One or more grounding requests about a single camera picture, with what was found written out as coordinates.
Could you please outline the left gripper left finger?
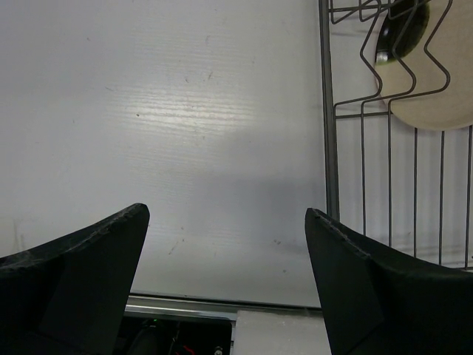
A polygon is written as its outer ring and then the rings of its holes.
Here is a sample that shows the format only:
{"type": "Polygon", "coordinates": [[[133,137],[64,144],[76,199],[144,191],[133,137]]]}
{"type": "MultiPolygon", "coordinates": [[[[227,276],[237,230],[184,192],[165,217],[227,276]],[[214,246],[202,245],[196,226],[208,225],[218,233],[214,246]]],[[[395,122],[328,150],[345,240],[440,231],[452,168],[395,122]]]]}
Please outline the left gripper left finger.
{"type": "Polygon", "coordinates": [[[111,354],[150,212],[135,203],[1,258],[2,354],[111,354]]]}

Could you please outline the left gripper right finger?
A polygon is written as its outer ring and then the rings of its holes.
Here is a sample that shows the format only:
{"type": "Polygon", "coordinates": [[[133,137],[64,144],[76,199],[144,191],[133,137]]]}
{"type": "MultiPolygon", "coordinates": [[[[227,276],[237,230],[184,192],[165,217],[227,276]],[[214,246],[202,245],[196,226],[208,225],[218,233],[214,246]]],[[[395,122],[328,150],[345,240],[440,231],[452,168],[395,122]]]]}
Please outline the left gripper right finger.
{"type": "Polygon", "coordinates": [[[304,219],[333,354],[470,354],[472,274],[414,258],[318,209],[304,219]]]}

